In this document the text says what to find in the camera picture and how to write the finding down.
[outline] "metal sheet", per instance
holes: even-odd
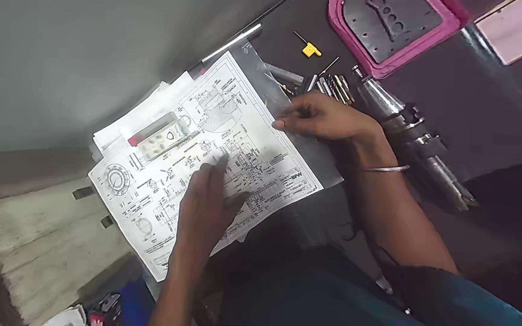
[[[346,0],[343,16],[377,63],[443,22],[425,0]]]

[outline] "bangle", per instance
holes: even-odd
[[[392,167],[392,168],[364,168],[362,170],[368,172],[400,172],[410,168],[410,165],[403,165],[402,167]]]

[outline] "shirt sleeve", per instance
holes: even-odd
[[[425,325],[522,326],[516,308],[453,273],[432,267],[389,269],[395,292]]]

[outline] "pink plastic tray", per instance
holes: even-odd
[[[334,30],[340,35],[366,72],[372,74],[376,79],[382,79],[420,53],[444,41],[467,24],[469,20],[468,13],[455,0],[426,1],[442,17],[442,24],[381,63],[376,63],[372,59],[366,48],[347,26],[342,14],[343,0],[330,0],[328,16]]]

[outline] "circular detail view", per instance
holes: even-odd
[[[115,196],[124,195],[130,187],[130,173],[120,164],[110,164],[104,172],[108,188]]]

